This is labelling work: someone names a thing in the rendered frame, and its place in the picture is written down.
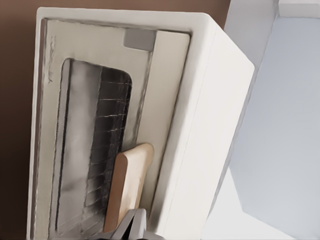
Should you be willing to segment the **oven door with glass window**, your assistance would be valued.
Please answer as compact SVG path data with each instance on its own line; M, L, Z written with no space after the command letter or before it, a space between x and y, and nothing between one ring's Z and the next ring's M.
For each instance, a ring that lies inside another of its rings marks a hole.
M190 35L49 19L45 23L33 237L102 231L116 155L154 157L139 187L152 208Z

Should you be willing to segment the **white oven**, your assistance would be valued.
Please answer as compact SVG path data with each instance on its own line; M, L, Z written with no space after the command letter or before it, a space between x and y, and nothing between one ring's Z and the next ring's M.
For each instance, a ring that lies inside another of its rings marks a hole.
M151 210L140 206L133 210L146 210L146 230L138 240L200 240L229 166L253 64L205 13L40 7L36 13L27 240L36 240L37 155L47 20L190 35ZM103 227L85 238L48 240L111 240L114 231L104 232Z

